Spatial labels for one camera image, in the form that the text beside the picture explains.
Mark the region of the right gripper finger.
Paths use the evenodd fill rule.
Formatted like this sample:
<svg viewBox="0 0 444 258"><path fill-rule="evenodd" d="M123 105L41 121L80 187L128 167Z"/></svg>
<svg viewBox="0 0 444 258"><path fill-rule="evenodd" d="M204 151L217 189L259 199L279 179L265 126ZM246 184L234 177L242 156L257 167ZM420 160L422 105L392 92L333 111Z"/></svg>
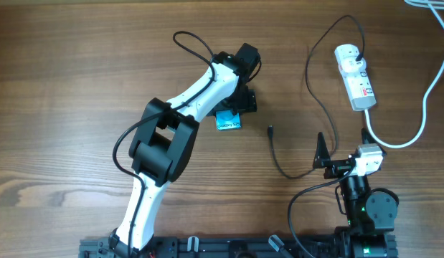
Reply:
<svg viewBox="0 0 444 258"><path fill-rule="evenodd" d="M371 134L369 133L369 131L366 128L361 129L361 134L362 134L362 143L363 144L376 144L380 147L380 149L382 151L382 155L383 156L387 155L387 152L381 147L380 144L378 144L378 142L371 136Z"/></svg>
<svg viewBox="0 0 444 258"><path fill-rule="evenodd" d="M313 168L327 168L331 165L331 156L329 154L325 138L322 132L317 135L316 152L313 159Z"/></svg>

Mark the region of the smartphone with cyan screen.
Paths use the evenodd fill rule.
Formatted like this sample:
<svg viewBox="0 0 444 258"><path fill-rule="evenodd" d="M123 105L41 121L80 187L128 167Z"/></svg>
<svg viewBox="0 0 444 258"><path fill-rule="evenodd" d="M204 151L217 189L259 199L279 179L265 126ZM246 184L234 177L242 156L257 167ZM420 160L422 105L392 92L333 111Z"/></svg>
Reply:
<svg viewBox="0 0 444 258"><path fill-rule="evenodd" d="M215 120L218 130L237 130L242 127L240 114L233 115L230 110L217 111Z"/></svg>

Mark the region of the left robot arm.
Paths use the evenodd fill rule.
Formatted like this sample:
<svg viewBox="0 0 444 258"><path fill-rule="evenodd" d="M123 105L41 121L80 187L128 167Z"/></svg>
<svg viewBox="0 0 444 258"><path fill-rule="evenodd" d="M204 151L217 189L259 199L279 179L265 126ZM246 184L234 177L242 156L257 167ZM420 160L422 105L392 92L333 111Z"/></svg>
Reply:
<svg viewBox="0 0 444 258"><path fill-rule="evenodd" d="M257 110L255 92L247 84L259 70L258 49L244 43L236 54L214 55L207 71L180 95L146 105L141 120L129 129L135 133L128 151L133 190L121 225L109 237L117 257L145 252L164 193L185 170L201 121L223 111L238 116Z"/></svg>

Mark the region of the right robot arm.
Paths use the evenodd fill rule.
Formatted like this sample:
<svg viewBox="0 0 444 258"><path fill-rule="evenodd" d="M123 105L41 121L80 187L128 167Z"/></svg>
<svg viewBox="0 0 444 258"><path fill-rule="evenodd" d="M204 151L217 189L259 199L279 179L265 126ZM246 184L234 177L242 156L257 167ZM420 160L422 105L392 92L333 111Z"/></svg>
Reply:
<svg viewBox="0 0 444 258"><path fill-rule="evenodd" d="M335 229L335 256L354 258L398 257L395 229L400 200L386 188L371 188L368 176L380 170L386 151L362 129L362 144L346 159L333 160L323 133L317 136L314 168L325 179L338 181L336 199L347 226Z"/></svg>

